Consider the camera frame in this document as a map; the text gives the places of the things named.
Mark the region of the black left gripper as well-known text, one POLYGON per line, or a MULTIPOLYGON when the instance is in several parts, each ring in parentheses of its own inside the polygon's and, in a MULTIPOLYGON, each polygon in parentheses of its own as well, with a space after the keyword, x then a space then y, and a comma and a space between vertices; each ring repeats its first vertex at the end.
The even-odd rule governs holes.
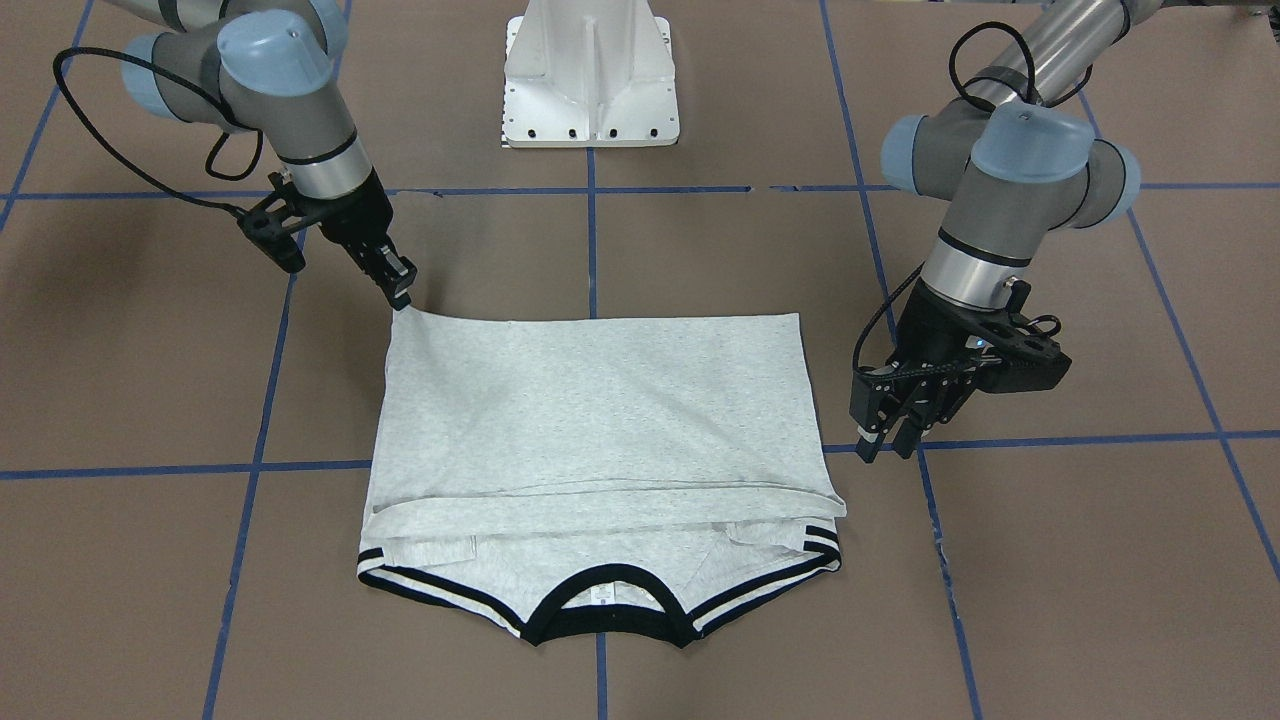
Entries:
POLYGON ((855 454, 873 462, 888 430, 901 421, 892 446, 910 459, 933 425, 947 423, 977 391, 993 395, 1001 370, 983 366, 983 351, 969 340, 991 341, 986 323, 1001 323, 1000 310, 975 310, 936 293, 923 282, 911 284, 897 320, 897 343, 890 363, 909 374, 895 380, 896 368, 860 369, 852 377, 850 415, 858 425, 855 454))

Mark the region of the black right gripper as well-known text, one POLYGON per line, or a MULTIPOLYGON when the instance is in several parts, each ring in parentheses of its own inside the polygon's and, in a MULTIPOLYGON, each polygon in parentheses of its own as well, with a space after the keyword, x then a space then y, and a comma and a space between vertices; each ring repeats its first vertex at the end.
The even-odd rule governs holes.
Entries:
POLYGON ((380 287, 393 310, 407 307, 417 268, 399 255, 390 241, 393 208, 378 172, 371 170, 352 193, 332 208, 333 214, 321 220, 325 238, 347 251, 380 287))

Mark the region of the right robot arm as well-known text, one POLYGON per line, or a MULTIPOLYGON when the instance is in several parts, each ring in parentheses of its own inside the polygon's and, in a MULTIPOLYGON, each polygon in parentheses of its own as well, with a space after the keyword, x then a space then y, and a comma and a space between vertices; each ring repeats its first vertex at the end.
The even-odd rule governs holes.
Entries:
POLYGON ((388 231, 390 201, 334 78, 348 26, 334 1, 123 1, 160 26, 127 46, 122 79, 156 117, 257 131, 282 161, 271 193, 238 215, 282 270, 300 272, 294 234, 319 225, 385 295, 410 304, 416 266, 388 231))

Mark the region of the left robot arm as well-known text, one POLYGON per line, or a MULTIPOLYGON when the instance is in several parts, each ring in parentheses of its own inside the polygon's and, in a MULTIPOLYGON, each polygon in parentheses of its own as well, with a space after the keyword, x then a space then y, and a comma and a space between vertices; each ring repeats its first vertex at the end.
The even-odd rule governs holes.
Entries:
POLYGON ((977 392, 1052 389, 1071 360, 1053 315, 1027 316, 1027 273, 1044 237, 1124 214, 1140 165, 1124 146, 1061 110, 1097 59, 1148 20, 1158 1, 1055 1, 1027 29, 980 31, 1011 46, 973 77, 948 68, 955 99, 933 115, 904 117, 881 149, 897 190, 946 201, 933 249, 893 292, 906 302, 879 366, 852 364, 856 455, 884 445, 911 457, 937 424, 977 392))

